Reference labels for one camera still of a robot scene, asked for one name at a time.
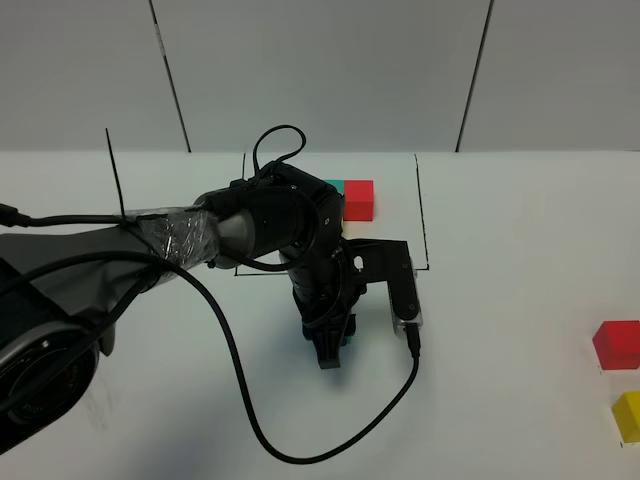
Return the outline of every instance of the cube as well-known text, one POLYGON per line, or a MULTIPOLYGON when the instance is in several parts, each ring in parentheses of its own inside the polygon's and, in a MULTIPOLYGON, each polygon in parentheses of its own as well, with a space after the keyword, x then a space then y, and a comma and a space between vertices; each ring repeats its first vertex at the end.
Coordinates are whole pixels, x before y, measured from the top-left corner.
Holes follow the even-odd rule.
POLYGON ((593 337, 603 370, 635 370, 640 367, 640 321, 602 323, 593 337))
POLYGON ((623 393, 611 411, 624 443, 640 442, 640 391, 623 393))
POLYGON ((344 180, 325 180, 329 185, 333 185, 340 195, 344 195, 344 180))
POLYGON ((373 180, 345 180, 345 221, 373 220, 373 180))

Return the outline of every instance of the white table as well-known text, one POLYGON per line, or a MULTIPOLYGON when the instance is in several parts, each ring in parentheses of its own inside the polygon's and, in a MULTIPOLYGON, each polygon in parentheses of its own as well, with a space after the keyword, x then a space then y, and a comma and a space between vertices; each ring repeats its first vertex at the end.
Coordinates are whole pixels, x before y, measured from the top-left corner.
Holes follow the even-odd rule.
MULTIPOLYGON (((108 160, 91 158, 99 157, 108 160)), ((0 180, 3 195, 11 192, 6 202, 25 213, 117 209, 110 177, 73 187, 76 203, 42 201, 61 188, 51 186, 60 182, 57 171, 73 169, 88 181, 94 173, 83 170, 84 160, 25 166, 12 158, 0 160, 16 164, 16 178, 34 164, 52 176, 40 198, 0 180)), ((119 155, 125 201, 130 208, 189 203, 239 176, 235 156, 210 158, 119 155), (160 187, 192 158, 190 180, 160 187)), ((262 450, 214 316, 175 280, 127 310, 116 350, 102 359, 88 394, 0 457, 2 478, 630 478, 640 450, 620 447, 609 407, 622 391, 640 388, 640 375, 601 375, 590 338, 602 320, 640 316, 637 160, 418 155, 431 267, 418 276, 421 369, 390 416, 344 454, 298 467, 262 450)), ((391 177, 397 166, 388 169, 391 177)), ((406 185, 399 177, 398 192, 406 185)), ((315 455, 343 442, 409 373, 384 285, 357 304, 358 332, 342 350, 343 367, 321 371, 286 276, 194 272, 229 319, 267 437, 287 454, 315 455)))

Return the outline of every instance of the teal cube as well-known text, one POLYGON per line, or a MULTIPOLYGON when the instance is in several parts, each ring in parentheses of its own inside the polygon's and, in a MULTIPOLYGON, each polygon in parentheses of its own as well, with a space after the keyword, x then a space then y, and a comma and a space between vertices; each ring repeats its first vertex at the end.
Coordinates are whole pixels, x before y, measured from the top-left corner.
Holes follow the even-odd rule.
POLYGON ((329 185, 333 185, 340 195, 344 195, 344 180, 325 180, 329 185))

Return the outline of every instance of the black cable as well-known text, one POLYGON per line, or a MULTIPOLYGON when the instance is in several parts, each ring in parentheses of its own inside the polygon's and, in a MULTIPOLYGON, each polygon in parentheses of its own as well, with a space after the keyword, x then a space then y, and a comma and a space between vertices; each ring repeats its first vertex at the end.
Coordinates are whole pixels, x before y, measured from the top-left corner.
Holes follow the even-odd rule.
POLYGON ((111 168, 113 169, 113 178, 116 181, 116 188, 118 189, 118 201, 120 202, 120 214, 122 215, 122 222, 126 221, 124 214, 124 197, 122 196, 122 188, 120 187, 120 177, 118 176, 118 169, 116 167, 116 159, 113 156, 113 148, 111 148, 111 138, 109 137, 109 129, 104 129, 107 134, 107 145, 109 147, 109 157, 111 158, 111 168))
POLYGON ((117 225, 122 219, 115 215, 56 215, 53 217, 31 218, 23 215, 24 224, 20 227, 51 227, 53 225, 117 225))
POLYGON ((260 136, 260 138, 258 139, 256 144, 253 146, 253 178, 251 179, 251 185, 254 186, 254 187, 258 184, 258 182, 260 181, 260 178, 262 178, 260 176, 260 164, 258 163, 258 147, 260 146, 260 143, 265 138, 267 138, 273 132, 277 132, 278 130, 295 130, 298 133, 298 135, 300 135, 301 144, 300 144, 300 147, 297 150, 295 150, 295 151, 293 151, 291 153, 287 153, 286 155, 282 155, 282 156, 278 157, 273 162, 271 172, 273 171, 273 168, 275 168, 277 165, 279 165, 282 162, 284 162, 285 160, 293 158, 297 154, 299 154, 302 151, 302 149, 305 147, 305 145, 307 144, 307 136, 304 134, 304 132, 302 130, 300 130, 298 127, 295 127, 293 125, 278 125, 276 127, 270 128, 269 130, 264 132, 260 136))
POLYGON ((237 250, 234 250, 226 245, 220 245, 220 254, 222 256, 230 258, 234 262, 238 262, 241 265, 255 268, 256 270, 261 270, 263 272, 285 272, 287 270, 297 267, 307 258, 307 255, 311 252, 311 249, 316 243, 316 239, 318 238, 318 230, 320 229, 320 215, 318 213, 318 209, 316 208, 315 204, 311 201, 309 197, 307 197, 304 193, 291 188, 269 187, 265 189, 249 190, 245 193, 245 198, 248 199, 251 197, 259 198, 261 196, 271 196, 277 192, 280 192, 286 195, 293 195, 294 197, 297 197, 300 200, 302 200, 303 206, 307 210, 307 213, 311 215, 312 220, 309 224, 313 226, 313 230, 309 235, 307 235, 308 240, 305 243, 305 245, 302 247, 302 253, 296 258, 294 258, 293 260, 290 260, 288 262, 271 264, 271 263, 258 262, 256 260, 248 258, 243 253, 238 252, 237 250))
MULTIPOLYGON (((218 322, 220 323, 220 328, 222 328, 222 333, 224 334, 225 340, 227 342, 227 346, 229 347, 229 353, 231 355, 231 360, 233 362, 233 368, 235 370, 236 378, 238 380, 238 386, 240 387, 240 394, 242 396, 242 401, 244 403, 244 407, 247 412, 247 417, 249 418, 249 423, 251 424, 251 428, 253 429, 253 433, 255 434, 256 438, 260 442, 260 445, 262 445, 262 447, 269 454, 271 454, 272 456, 274 456, 275 458, 277 458, 282 462, 290 463, 294 465, 309 465, 313 463, 319 463, 324 460, 328 460, 329 458, 344 452, 349 447, 353 446, 358 441, 360 441, 369 432, 371 432, 371 430, 373 430, 389 414, 389 412, 402 399, 405 393, 407 393, 407 390, 409 390, 409 387, 411 387, 411 385, 413 384, 416 378, 416 375, 418 373, 418 367, 419 367, 419 359, 418 359, 419 351, 418 350, 419 350, 419 343, 420 343, 419 336, 418 336, 418 329, 417 327, 415 328, 408 327, 407 338, 409 341, 409 348, 411 349, 412 356, 413 356, 413 367, 411 369, 411 374, 409 375, 409 378, 407 379, 406 383, 400 389, 398 394, 393 398, 393 400, 391 400, 389 405, 387 405, 387 407, 382 412, 380 412, 380 414, 376 418, 374 418, 369 425, 367 425, 358 434, 356 434, 354 437, 352 437, 351 439, 349 439, 339 447, 336 447, 332 450, 329 450, 326 453, 323 453, 321 455, 317 455, 314 457, 296 458, 296 457, 291 457, 289 455, 285 455, 284 453, 278 451, 273 445, 271 445, 271 443, 269 443, 267 438, 264 436, 262 429, 260 428, 260 424, 258 423, 258 418, 256 416, 255 410, 253 408, 253 403, 251 401, 249 387, 247 385, 244 371, 242 369, 242 363, 240 361, 240 354, 238 352, 238 347, 236 346, 235 340, 233 338, 233 334, 231 332, 231 328, 229 327, 229 322, 227 321, 224 315, 224 312, 220 308, 220 305, 218 304, 216 299, 213 297, 213 295, 211 295, 211 292, 209 292, 207 288, 202 283, 200 283, 200 281, 198 281, 197 278, 195 278, 193 275, 191 275, 189 272, 187 272, 183 268, 167 260, 164 260, 162 258, 158 258, 158 257, 154 257, 153 255, 147 255, 147 254, 138 253, 138 252, 114 251, 114 252, 89 253, 89 254, 66 258, 63 260, 58 260, 56 262, 49 263, 42 267, 36 268, 30 272, 27 272, 20 277, 14 278, 9 282, 7 282, 2 288, 0 288, 0 297, 2 297, 3 295, 6 295, 11 290, 21 285, 22 283, 31 282, 39 277, 48 275, 57 270, 72 267, 74 265, 80 265, 84 263, 98 262, 98 261, 129 261, 129 262, 140 262, 140 263, 146 263, 150 265, 157 265, 163 270, 172 271, 176 275, 182 277, 204 297, 204 299, 207 301, 207 303, 215 313, 216 317, 218 318, 218 322)), ((134 295, 134 292, 135 290, 132 287, 132 289, 130 289, 129 292, 127 293, 130 293, 131 296, 135 298, 135 295, 137 295, 137 293, 134 295)), ((123 300, 120 300, 118 305, 120 305, 121 308, 122 307, 126 308, 126 306, 124 306, 123 300)), ((33 382, 34 381, 27 384, 25 388, 32 389, 33 386, 31 386, 31 384, 33 382)), ((11 409, 15 407, 16 405, 13 402, 16 395, 17 394, 14 394, 11 397, 5 399, 2 403, 0 403, 0 411, 4 411, 7 408, 11 409)))

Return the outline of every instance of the red cube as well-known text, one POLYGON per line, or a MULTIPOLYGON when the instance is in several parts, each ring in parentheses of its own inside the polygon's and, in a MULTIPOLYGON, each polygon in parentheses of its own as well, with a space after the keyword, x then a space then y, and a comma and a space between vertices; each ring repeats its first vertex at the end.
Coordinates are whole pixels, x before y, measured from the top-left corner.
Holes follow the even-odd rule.
POLYGON ((373 220, 373 180, 345 180, 345 221, 373 220))
POLYGON ((635 370, 640 367, 640 321, 606 321, 593 337, 603 370, 635 370))

